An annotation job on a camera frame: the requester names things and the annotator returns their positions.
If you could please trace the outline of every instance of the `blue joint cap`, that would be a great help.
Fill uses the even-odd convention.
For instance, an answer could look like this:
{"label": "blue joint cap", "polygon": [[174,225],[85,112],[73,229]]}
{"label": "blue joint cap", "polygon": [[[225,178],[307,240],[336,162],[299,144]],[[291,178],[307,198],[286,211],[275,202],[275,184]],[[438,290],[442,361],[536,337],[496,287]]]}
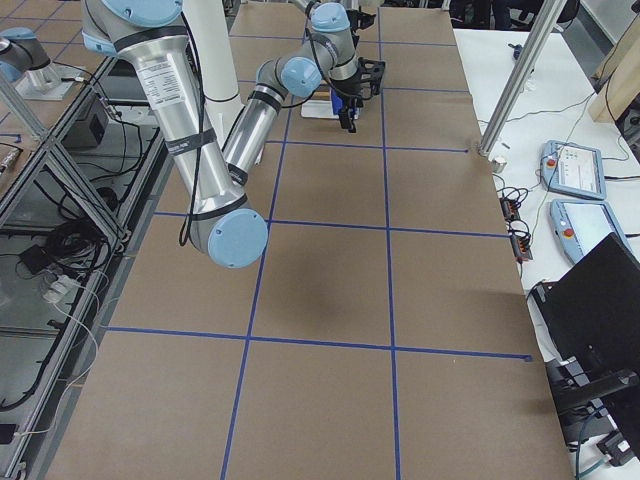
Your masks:
{"label": "blue joint cap", "polygon": [[320,86],[322,75],[315,62],[306,57],[293,57],[282,68],[282,84],[293,95],[307,98]]}
{"label": "blue joint cap", "polygon": [[22,76],[22,72],[18,70],[13,65],[9,65],[6,62],[0,61],[0,72],[9,80],[9,82],[13,83],[20,79]]}
{"label": "blue joint cap", "polygon": [[183,0],[102,0],[118,17],[140,27],[164,27],[182,13]]}
{"label": "blue joint cap", "polygon": [[311,26],[316,32],[335,33],[351,28],[349,16],[339,3],[323,3],[313,11]]}
{"label": "blue joint cap", "polygon": [[87,50],[92,52],[99,53],[101,55],[106,55],[107,57],[117,57],[118,52],[116,52],[116,47],[113,46],[113,43],[103,40],[101,38],[96,38],[88,33],[82,32],[82,38],[84,39],[84,46]]}
{"label": "blue joint cap", "polygon": [[0,32],[0,37],[7,40],[35,40],[36,34],[26,27],[14,27]]}
{"label": "blue joint cap", "polygon": [[226,268],[255,262],[267,246],[267,224],[258,212],[239,208],[216,222],[209,234],[209,256]]}

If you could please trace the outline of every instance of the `blue and white device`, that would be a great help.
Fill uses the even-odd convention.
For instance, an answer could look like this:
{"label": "blue and white device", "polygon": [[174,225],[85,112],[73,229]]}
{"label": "blue and white device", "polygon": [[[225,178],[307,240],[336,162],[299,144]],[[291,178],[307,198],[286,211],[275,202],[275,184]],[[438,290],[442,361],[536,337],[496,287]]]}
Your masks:
{"label": "blue and white device", "polygon": [[607,198],[602,154],[597,148],[549,140],[544,146],[540,174],[551,192],[589,200]]}
{"label": "blue and white device", "polygon": [[624,231],[607,202],[553,200],[551,220],[560,244],[572,263],[578,263],[611,232],[615,232],[631,249]]}

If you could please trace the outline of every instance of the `white table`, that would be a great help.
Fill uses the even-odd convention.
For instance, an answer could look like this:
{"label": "white table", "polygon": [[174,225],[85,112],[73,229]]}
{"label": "white table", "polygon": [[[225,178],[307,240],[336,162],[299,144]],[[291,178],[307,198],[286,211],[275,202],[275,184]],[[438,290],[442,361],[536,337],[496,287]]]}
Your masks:
{"label": "white table", "polygon": [[[456,30],[456,40],[460,49],[473,104],[479,120],[488,121],[500,98],[504,85],[514,66],[511,44],[524,45],[527,33]],[[527,88],[520,95],[509,118],[520,117],[528,112],[540,110],[561,110],[569,105],[585,100],[593,93],[589,80],[584,76],[578,62],[560,34],[549,38],[531,76]],[[500,174],[507,186],[532,187],[539,182],[542,147],[548,140],[567,141],[599,148],[603,157],[625,158],[625,162],[604,160],[605,175],[640,175],[640,165],[633,157],[627,144],[619,140],[618,130],[612,124],[595,123],[585,105],[588,102],[562,113],[542,113],[529,115],[522,120],[509,122],[489,158],[503,156],[507,167]],[[481,122],[482,130],[486,123]],[[554,233],[549,216],[549,203],[556,198],[571,198],[549,193],[539,184],[529,194],[520,209],[521,217],[534,228],[540,205],[539,221],[534,232],[532,246],[533,260],[523,268],[522,285],[529,290],[536,282],[558,280],[570,268],[571,263],[564,255]],[[640,181],[607,182],[607,201],[625,233],[640,233]],[[637,258],[640,258],[640,238],[629,239]],[[544,321],[536,307],[530,305],[533,323],[536,326],[538,342],[545,360],[557,356],[549,338]],[[595,447],[597,440],[591,440],[581,451],[581,465],[584,470],[601,454]],[[592,480],[637,480],[640,478],[640,462],[633,459],[624,467],[601,467],[587,478]]]}

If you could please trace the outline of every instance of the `white cable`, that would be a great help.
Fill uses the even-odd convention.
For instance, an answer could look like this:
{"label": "white cable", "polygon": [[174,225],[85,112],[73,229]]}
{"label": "white cable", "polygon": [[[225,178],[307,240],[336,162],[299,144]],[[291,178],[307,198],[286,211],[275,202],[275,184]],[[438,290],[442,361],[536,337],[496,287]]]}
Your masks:
{"label": "white cable", "polygon": [[[53,305],[53,308],[55,308],[58,312],[60,312],[61,314],[65,315],[67,318],[69,318],[69,320],[73,321],[74,323],[79,325],[81,328],[84,328],[86,330],[87,335],[89,336],[89,338],[93,342],[93,346],[96,349],[96,355],[97,355],[97,353],[98,353],[98,341],[96,340],[96,337],[94,337],[93,333],[91,333],[91,330],[89,330],[89,328],[84,323],[82,323],[80,320],[75,318],[73,315],[61,310],[60,307],[58,307],[57,304],[52,303],[52,305]],[[60,400],[58,402],[58,405],[56,406],[56,410],[53,413],[53,421],[52,421],[51,426],[49,428],[47,428],[46,430],[34,430],[34,431],[30,431],[30,432],[16,432],[16,433],[13,434],[13,436],[22,438],[22,437],[26,437],[26,436],[29,436],[29,435],[36,435],[36,434],[39,434],[39,433],[47,433],[47,432],[51,431],[53,428],[55,428],[56,422],[58,421],[58,411],[60,410],[60,405],[62,404],[62,399],[64,398],[66,393],[69,391],[69,389],[73,385],[75,385],[82,377],[84,377],[87,373],[89,373],[91,368],[93,368],[93,364],[95,363],[95,361],[96,361],[96,357],[94,355],[93,360],[91,360],[91,363],[89,364],[89,366],[87,368],[85,368],[84,371],[80,375],[78,375],[74,380],[69,382],[67,384],[67,386],[65,387],[65,389],[62,391],[62,395],[60,395]]]}

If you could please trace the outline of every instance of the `device screen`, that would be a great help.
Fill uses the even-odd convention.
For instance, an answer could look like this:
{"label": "device screen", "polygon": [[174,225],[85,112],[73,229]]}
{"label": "device screen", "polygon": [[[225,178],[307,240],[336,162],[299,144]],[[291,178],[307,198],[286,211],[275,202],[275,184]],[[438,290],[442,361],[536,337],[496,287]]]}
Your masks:
{"label": "device screen", "polygon": [[565,203],[564,209],[580,249],[585,255],[604,237],[615,231],[602,205]]}
{"label": "device screen", "polygon": [[565,145],[559,150],[558,183],[560,185],[577,190],[597,192],[596,172],[594,152],[569,145]]}

